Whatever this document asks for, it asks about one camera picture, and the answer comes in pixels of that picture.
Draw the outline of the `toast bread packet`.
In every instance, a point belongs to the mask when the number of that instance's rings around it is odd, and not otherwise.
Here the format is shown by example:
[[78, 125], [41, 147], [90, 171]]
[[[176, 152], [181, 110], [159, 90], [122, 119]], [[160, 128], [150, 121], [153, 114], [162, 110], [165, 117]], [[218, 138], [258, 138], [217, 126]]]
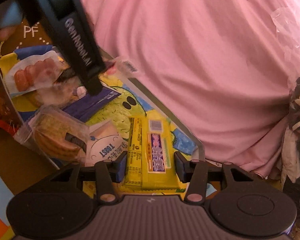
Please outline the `toast bread packet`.
[[89, 131], [85, 167], [103, 160], [116, 160], [127, 150], [128, 143], [110, 119], [90, 126]]

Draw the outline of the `yellow snack bar packet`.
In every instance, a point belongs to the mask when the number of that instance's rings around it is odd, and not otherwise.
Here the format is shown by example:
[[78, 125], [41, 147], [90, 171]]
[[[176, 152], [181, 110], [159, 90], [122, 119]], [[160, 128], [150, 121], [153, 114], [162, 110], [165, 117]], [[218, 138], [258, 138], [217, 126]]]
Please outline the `yellow snack bar packet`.
[[130, 117], [124, 187], [134, 192], [184, 193], [175, 172], [169, 123], [163, 118]]

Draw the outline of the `pink sausages white packet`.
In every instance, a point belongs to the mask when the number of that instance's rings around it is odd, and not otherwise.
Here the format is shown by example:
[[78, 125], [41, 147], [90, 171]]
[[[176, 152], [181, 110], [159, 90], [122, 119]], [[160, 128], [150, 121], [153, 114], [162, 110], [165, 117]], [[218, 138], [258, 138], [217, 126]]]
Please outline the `pink sausages white packet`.
[[2, 69], [4, 85], [11, 97], [49, 88], [68, 64], [53, 50], [43, 55], [31, 55]]

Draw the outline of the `blue white long packet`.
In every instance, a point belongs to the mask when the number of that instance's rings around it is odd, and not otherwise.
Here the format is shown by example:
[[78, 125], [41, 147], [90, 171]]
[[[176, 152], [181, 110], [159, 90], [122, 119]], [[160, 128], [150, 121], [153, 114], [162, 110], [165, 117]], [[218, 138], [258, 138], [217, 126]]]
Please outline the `blue white long packet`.
[[62, 111], [78, 119], [87, 122], [95, 113], [105, 105], [120, 96], [121, 93], [109, 87], [103, 87], [98, 95], [86, 94], [84, 97], [62, 108]]

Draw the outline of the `round cake clear packet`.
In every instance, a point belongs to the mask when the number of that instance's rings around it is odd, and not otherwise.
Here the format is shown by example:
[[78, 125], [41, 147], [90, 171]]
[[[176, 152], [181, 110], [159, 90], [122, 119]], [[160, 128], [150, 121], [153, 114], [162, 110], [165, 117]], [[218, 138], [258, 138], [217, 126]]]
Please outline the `round cake clear packet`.
[[53, 106], [42, 106], [17, 131], [14, 139], [48, 158], [84, 163], [89, 127]]

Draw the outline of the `dark dried snack clear wrapper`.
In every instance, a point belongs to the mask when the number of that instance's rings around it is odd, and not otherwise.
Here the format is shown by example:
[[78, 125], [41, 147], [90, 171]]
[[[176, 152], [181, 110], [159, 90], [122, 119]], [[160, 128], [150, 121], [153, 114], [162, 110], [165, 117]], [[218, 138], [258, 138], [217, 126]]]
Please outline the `dark dried snack clear wrapper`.
[[[121, 72], [126, 77], [134, 77], [140, 74], [138, 68], [136, 68], [136, 66], [134, 66], [134, 64], [125, 57], [116, 57], [111, 60], [106, 60], [104, 64], [106, 68], [102, 74], [114, 75], [117, 71]], [[57, 78], [56, 83], [65, 82], [76, 76], [77, 75], [74, 70], [69, 67], [62, 71], [61, 75]]]

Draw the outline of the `red snack packet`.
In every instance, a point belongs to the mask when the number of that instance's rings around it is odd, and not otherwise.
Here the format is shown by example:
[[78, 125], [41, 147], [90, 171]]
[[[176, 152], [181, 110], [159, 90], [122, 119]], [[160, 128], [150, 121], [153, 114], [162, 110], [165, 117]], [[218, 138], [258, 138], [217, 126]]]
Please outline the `red snack packet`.
[[0, 129], [13, 137], [21, 126], [20, 117], [8, 106], [6, 100], [0, 97]]

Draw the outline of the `gold jerky packet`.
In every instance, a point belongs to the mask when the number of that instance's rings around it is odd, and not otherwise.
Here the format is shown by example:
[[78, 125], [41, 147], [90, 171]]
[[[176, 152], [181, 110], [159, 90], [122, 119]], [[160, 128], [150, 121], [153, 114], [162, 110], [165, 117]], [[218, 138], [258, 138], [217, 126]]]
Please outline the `gold jerky packet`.
[[53, 105], [62, 108], [79, 99], [76, 93], [80, 85], [79, 79], [73, 77], [61, 83], [54, 83], [52, 87], [34, 90], [24, 96], [36, 107]]

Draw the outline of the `brown PF patterned quilt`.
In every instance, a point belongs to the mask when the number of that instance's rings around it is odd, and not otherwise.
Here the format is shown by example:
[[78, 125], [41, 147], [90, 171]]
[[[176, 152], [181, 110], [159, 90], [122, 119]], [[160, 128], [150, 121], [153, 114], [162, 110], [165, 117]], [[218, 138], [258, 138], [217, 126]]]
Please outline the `brown PF patterned quilt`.
[[[31, 55], [43, 55], [50, 50], [53, 50], [51, 41], [43, 31], [42, 25], [36, 23], [30, 26], [24, 20], [10, 38], [0, 42], [0, 95], [9, 95], [4, 85], [2, 69], [7, 70], [17, 60], [23, 60]], [[25, 98], [24, 95], [9, 96], [19, 99]]]

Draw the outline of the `grey tray with cartoon liner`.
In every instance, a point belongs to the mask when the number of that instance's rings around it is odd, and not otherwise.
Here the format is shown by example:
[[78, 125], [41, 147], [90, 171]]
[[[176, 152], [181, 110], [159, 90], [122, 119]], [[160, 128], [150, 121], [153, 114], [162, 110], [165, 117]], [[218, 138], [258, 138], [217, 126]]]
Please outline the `grey tray with cartoon liner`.
[[[197, 156], [198, 139], [190, 135], [189, 129], [155, 96], [146, 92], [136, 78], [128, 79], [117, 71], [114, 75], [103, 74], [101, 80], [108, 87], [120, 92], [121, 95], [95, 113], [86, 122], [88, 126], [110, 119], [121, 137], [128, 140], [130, 117], [143, 115], [149, 118], [163, 118], [169, 123], [174, 151], [180, 151], [187, 160]], [[62, 161], [48, 160], [56, 168], [58, 164], [63, 165]]]

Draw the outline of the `colourful cartoon blanket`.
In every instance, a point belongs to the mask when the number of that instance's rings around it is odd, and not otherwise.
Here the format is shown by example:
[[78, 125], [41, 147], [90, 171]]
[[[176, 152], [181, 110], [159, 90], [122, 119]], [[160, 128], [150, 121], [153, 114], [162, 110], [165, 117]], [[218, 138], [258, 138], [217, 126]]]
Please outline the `colourful cartoon blanket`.
[[0, 128], [0, 239], [13, 237], [5, 211], [9, 200], [56, 170], [46, 157], [19, 144]]

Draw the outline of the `pink sheet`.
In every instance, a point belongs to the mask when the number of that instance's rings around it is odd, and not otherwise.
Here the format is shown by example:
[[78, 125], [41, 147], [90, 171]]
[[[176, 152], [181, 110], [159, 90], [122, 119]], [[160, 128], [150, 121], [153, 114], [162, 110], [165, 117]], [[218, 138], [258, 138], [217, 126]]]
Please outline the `pink sheet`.
[[82, 0], [99, 46], [201, 140], [206, 158], [265, 177], [287, 127], [284, 48], [271, 14], [300, 0]]

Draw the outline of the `clear bag of clothes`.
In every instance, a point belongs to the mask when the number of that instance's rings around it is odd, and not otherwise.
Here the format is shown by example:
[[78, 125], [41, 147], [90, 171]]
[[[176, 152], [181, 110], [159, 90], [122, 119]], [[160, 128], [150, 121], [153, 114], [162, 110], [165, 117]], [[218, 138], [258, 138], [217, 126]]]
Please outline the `clear bag of clothes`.
[[300, 11], [282, 7], [271, 18], [288, 70], [289, 112], [282, 144], [281, 182], [296, 185], [294, 197], [300, 209]]

